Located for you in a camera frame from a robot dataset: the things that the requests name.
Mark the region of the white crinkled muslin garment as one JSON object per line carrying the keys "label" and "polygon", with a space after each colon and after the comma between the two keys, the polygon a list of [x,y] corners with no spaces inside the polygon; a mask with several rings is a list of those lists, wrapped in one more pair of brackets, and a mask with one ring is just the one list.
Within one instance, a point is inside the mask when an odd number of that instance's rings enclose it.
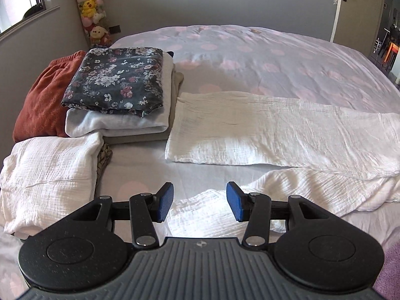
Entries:
{"label": "white crinkled muslin garment", "polygon": [[183,93],[165,158],[273,165],[244,185],[284,201],[298,194],[371,234],[399,237],[399,115],[242,92]]}

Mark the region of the folded white muslin garment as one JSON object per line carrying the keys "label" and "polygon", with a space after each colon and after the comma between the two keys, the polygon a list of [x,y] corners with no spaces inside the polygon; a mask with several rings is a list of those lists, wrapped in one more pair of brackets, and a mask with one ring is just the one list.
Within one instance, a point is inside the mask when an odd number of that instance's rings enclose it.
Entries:
{"label": "folded white muslin garment", "polygon": [[99,133],[78,138],[34,137],[16,143],[1,169],[1,227],[33,236],[95,194]]}

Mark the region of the white folded sweatshirt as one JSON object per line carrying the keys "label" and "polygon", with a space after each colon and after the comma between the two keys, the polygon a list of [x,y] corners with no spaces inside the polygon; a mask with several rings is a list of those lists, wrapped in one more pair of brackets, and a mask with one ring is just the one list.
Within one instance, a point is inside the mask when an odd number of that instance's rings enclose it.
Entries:
{"label": "white folded sweatshirt", "polygon": [[162,88],[163,106],[141,118],[134,114],[103,114],[91,110],[70,109],[66,113],[64,130],[67,136],[78,138],[91,132],[105,137],[135,136],[165,132],[168,128],[174,99],[174,61],[163,54]]}

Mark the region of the dark floral folded garment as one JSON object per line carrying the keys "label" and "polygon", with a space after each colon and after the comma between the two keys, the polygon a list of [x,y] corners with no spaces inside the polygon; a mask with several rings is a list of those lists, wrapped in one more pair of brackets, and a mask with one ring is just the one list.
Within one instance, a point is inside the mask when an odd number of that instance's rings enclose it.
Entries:
{"label": "dark floral folded garment", "polygon": [[164,53],[154,47],[93,48],[65,90],[69,109],[145,117],[164,105]]}

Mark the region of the beige folded garment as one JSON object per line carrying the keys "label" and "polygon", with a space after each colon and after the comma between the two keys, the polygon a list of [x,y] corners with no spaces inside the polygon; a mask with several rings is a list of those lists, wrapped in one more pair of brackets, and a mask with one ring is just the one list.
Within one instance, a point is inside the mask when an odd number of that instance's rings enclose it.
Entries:
{"label": "beige folded garment", "polygon": [[173,73],[173,86],[171,89],[171,108],[169,113],[169,126],[164,132],[147,133],[141,135],[127,135],[120,137],[104,137],[104,141],[107,144],[115,145],[115,144],[129,144],[137,142],[153,142],[153,141],[167,140],[169,138],[172,126],[174,124],[178,93],[180,85],[182,84],[183,80],[184,80],[183,73],[177,71]]}

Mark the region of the rust red folded garment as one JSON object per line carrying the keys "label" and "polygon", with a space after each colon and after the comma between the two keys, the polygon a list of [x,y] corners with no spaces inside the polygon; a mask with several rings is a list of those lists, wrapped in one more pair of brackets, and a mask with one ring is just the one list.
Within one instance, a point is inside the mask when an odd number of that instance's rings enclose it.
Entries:
{"label": "rust red folded garment", "polygon": [[67,137],[67,108],[61,101],[85,55],[81,50],[52,60],[38,76],[15,121],[12,134],[15,143],[36,137]]}

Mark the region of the purple fuzzy sleeve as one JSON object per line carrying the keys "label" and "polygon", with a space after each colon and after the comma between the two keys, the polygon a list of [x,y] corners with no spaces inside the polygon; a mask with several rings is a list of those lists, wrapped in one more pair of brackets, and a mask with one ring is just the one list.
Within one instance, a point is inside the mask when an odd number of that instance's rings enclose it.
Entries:
{"label": "purple fuzzy sleeve", "polygon": [[384,265],[373,289],[385,299],[400,299],[399,242],[385,252]]}

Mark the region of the orange chair in hallway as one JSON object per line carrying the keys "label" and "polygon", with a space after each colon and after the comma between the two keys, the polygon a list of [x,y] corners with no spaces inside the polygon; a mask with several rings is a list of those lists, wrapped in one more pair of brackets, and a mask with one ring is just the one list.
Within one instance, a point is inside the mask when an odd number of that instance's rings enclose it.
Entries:
{"label": "orange chair in hallway", "polygon": [[391,26],[385,34],[381,45],[382,67],[386,72],[390,71],[399,53],[399,28]]}

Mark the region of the plush toy hanging column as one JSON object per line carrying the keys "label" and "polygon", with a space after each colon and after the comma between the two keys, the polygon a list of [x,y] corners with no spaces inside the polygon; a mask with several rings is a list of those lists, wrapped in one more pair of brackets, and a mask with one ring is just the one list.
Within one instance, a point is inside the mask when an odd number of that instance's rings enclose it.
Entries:
{"label": "plush toy hanging column", "polygon": [[90,47],[112,45],[103,0],[76,0],[81,24]]}

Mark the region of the beige bedroom door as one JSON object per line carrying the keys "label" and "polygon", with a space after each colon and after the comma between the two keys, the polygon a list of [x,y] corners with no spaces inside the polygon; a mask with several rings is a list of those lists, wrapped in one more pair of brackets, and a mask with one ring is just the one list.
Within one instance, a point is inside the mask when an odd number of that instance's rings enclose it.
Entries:
{"label": "beige bedroom door", "polygon": [[338,0],[330,41],[368,57],[374,47],[385,0]]}

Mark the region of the window with dark frame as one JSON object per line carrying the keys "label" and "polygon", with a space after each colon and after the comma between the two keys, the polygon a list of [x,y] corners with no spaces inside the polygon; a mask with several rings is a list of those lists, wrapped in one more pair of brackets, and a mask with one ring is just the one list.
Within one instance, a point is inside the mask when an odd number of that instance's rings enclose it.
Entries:
{"label": "window with dark frame", "polygon": [[54,0],[1,0],[1,39],[59,8]]}

